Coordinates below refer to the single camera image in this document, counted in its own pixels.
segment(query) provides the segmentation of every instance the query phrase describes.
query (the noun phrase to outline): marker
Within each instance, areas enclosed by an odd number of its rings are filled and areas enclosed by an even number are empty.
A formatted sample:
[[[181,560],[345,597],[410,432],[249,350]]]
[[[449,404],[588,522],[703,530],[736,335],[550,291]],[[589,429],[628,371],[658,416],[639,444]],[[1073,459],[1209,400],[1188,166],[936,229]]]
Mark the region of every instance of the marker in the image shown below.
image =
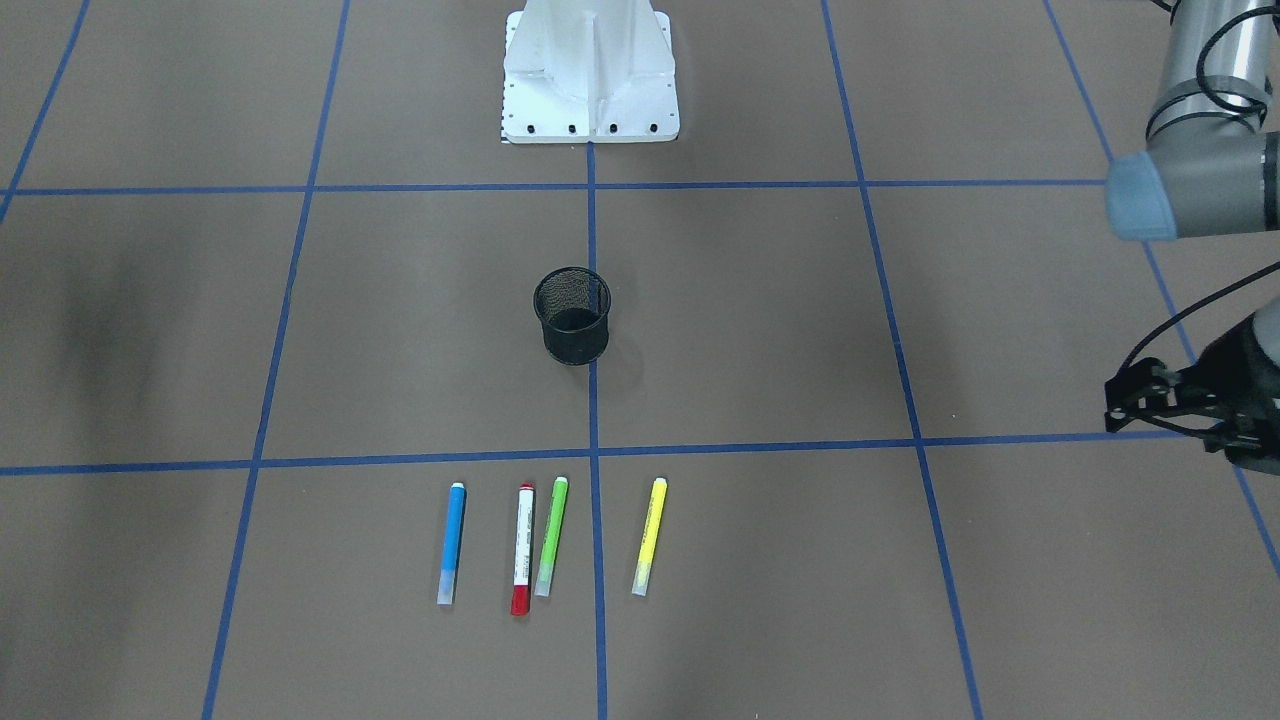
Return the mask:
[[[440,553],[440,591],[436,605],[453,605],[453,580],[458,574],[458,550],[462,547],[462,509],[467,503],[467,488],[453,483],[449,488],[449,519],[444,523],[444,552]]]
[[[543,536],[543,557],[538,562],[538,583],[534,594],[550,597],[552,574],[556,571],[556,550],[559,547],[559,529],[564,523],[564,500],[568,498],[568,478],[556,478],[552,486],[552,512],[547,516],[547,534]]]
[[[516,493],[516,580],[511,591],[511,614],[529,615],[529,561],[534,543],[534,483],[522,483]]]
[[[649,570],[653,569],[653,551],[658,547],[658,527],[662,525],[662,506],[666,502],[667,478],[658,478],[649,493],[649,515],[644,519],[644,538],[640,541],[640,559],[636,560],[636,579],[631,583],[631,594],[644,597],[649,593]]]

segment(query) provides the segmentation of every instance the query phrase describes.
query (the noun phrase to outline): green marker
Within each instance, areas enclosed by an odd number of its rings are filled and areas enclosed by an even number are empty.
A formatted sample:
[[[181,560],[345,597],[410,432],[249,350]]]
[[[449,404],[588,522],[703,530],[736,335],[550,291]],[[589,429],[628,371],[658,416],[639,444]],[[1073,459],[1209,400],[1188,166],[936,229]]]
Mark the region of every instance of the green marker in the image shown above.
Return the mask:
[[[552,573],[556,571],[556,548],[559,547],[559,528],[564,521],[564,500],[568,497],[568,478],[556,478],[552,486],[552,512],[547,516],[547,534],[543,536],[543,559],[538,562],[538,583],[534,594],[550,597]]]

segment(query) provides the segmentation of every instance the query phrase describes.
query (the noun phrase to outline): blue grid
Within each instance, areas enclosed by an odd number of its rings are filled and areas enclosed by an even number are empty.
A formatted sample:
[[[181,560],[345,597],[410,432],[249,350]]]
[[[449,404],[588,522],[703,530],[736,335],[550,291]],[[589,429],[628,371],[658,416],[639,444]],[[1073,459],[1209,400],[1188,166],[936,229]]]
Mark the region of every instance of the blue grid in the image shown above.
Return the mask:
[[[947,591],[947,600],[951,609],[952,623],[956,634],[957,650],[964,667],[965,682],[969,692],[972,712],[975,720],[983,717],[980,694],[973,662],[969,655],[965,637],[964,618],[960,609],[959,596],[950,565],[946,546],[946,536],[941,511],[933,492],[933,480],[929,473],[928,454],[929,447],[956,447],[956,446],[988,446],[988,445],[1021,445],[1021,443],[1075,443],[1075,442],[1124,442],[1124,441],[1157,441],[1171,439],[1179,436],[1164,430],[1128,432],[1119,436],[1107,433],[1056,433],[1056,434],[1010,434],[1010,436],[972,436],[972,437],[924,437],[920,430],[916,415],[915,400],[911,392],[910,375],[906,356],[902,350],[897,320],[893,313],[893,300],[890,291],[888,275],[884,269],[879,247],[879,237],[876,228],[876,219],[872,208],[869,190],[876,187],[1087,187],[1101,186],[1102,179],[1097,178],[1032,178],[1032,179],[867,179],[861,154],[858,145],[858,132],[854,123],[854,114],[849,101],[844,72],[840,63],[840,54],[836,42],[831,10],[827,0],[820,0],[823,22],[827,32],[827,42],[831,53],[832,68],[836,86],[840,92],[841,108],[845,115],[845,124],[849,136],[850,154],[852,158],[856,179],[844,181],[741,181],[741,182],[636,182],[636,183],[599,183],[596,182],[595,147],[586,146],[586,182],[585,183],[470,183],[470,184],[319,184],[316,182],[320,156],[324,147],[325,128],[328,124],[329,108],[333,101],[333,92],[338,79],[338,70],[342,58],[343,40],[347,28],[347,19],[351,10],[351,0],[343,0],[330,59],[328,83],[324,101],[320,109],[315,145],[311,156],[311,165],[306,184],[285,186],[216,186],[216,187],[69,187],[69,188],[26,188],[20,187],[22,176],[36,146],[45,118],[52,105],[63,74],[72,59],[76,42],[79,38],[84,24],[91,0],[82,0],[76,22],[68,37],[67,46],[59,60],[58,68],[50,82],[47,94],[41,104],[40,111],[32,126],[31,133],[23,147],[14,174],[4,190],[0,200],[0,223],[4,222],[9,206],[14,197],[41,197],[41,196],[122,196],[122,195],[243,195],[243,193],[298,193],[302,195],[302,209],[298,218],[297,233],[293,243],[293,254],[289,263],[288,279],[285,282],[284,297],[280,306],[279,322],[276,327],[275,342],[271,351],[268,370],[266,387],[264,389],[262,406],[257,433],[255,437],[253,454],[250,459],[234,460],[192,460],[174,462],[116,462],[116,464],[73,464],[73,465],[35,465],[35,466],[0,466],[0,477],[32,477],[32,475],[67,475],[67,474],[111,474],[111,473],[170,473],[193,470],[248,470],[246,480],[244,498],[241,518],[237,528],[236,546],[232,556],[232,565],[228,574],[225,598],[219,620],[218,638],[214,657],[210,664],[209,684],[206,688],[202,719],[211,720],[218,694],[218,683],[221,673],[221,662],[225,653],[228,633],[230,628],[232,612],[234,609],[236,589],[239,578],[239,568],[243,560],[244,543],[248,533],[248,524],[252,512],[253,497],[257,486],[257,477],[262,469],[273,468],[323,468],[343,465],[394,465],[394,464],[431,464],[431,462],[490,462],[490,461],[517,461],[532,459],[588,459],[591,471],[591,524],[593,524],[593,557],[595,574],[595,632],[596,632],[596,703],[598,715],[602,720],[608,716],[608,670],[607,670],[607,642],[605,642],[605,607],[604,607],[604,552],[600,512],[600,457],[618,457],[634,455],[705,455],[705,454],[740,454],[740,452],[805,452],[805,451],[860,451],[881,448],[914,448],[924,487],[925,498],[929,507],[929,518],[933,527],[934,542],[938,551],[938,561]],[[1106,154],[1107,160],[1112,159],[1112,151],[1107,142],[1102,123],[1089,99],[1084,81],[1079,73],[1071,55],[1069,42],[1053,12],[1051,0],[1042,0],[1050,24],[1061,46],[1064,58],[1075,79],[1080,99],[1088,110],[1089,118],[1097,132],[1098,141]],[[906,405],[908,418],[911,427],[910,438],[888,439],[852,439],[852,441],[823,441],[823,442],[774,442],[774,443],[723,443],[723,445],[675,445],[675,446],[622,446],[602,447],[599,442],[599,372],[595,363],[589,369],[589,423],[590,445],[585,448],[559,448],[559,450],[520,450],[520,451],[488,451],[488,452],[435,452],[435,454],[404,454],[404,455],[365,455],[365,456],[325,456],[325,457],[264,457],[268,425],[271,415],[271,402],[275,393],[275,380],[279,373],[280,356],[284,347],[288,328],[292,288],[297,278],[298,259],[306,238],[307,219],[311,202],[316,193],[338,192],[506,192],[506,191],[585,191],[588,201],[588,258],[589,266],[596,265],[596,192],[613,190],[771,190],[771,188],[856,188],[861,201],[867,229],[876,259],[877,275],[881,284],[882,300],[884,302],[886,316],[892,336],[895,356],[899,368],[899,377]],[[1151,266],[1156,284],[1170,314],[1176,313],[1172,295],[1161,273],[1160,264],[1149,246],[1143,243],[1147,261]],[[1181,325],[1178,325],[1188,359],[1194,361],[1196,354],[1190,340]],[[1280,555],[1270,536],[1266,523],[1261,515],[1253,497],[1248,479],[1239,469],[1234,469],[1236,482],[1242,495],[1249,507],[1251,515],[1257,525],[1257,530],[1263,546],[1271,559],[1272,566],[1280,577]]]

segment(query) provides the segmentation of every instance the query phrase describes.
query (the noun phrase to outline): red and white marker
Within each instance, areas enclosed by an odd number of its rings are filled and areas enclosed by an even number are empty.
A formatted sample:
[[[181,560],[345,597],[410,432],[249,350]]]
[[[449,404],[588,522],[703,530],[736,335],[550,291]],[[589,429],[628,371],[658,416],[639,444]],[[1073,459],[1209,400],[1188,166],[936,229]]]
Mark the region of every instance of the red and white marker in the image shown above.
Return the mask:
[[[529,615],[529,564],[534,546],[534,483],[516,493],[516,578],[511,591],[511,614]]]

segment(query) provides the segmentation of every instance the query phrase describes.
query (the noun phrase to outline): white bracket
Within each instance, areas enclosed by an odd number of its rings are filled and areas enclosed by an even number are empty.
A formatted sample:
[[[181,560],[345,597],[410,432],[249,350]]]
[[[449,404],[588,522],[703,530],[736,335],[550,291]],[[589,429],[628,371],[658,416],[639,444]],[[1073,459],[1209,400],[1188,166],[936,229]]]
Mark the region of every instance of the white bracket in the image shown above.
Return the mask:
[[[649,0],[529,0],[507,18],[503,70],[504,141],[680,135],[671,18]]]

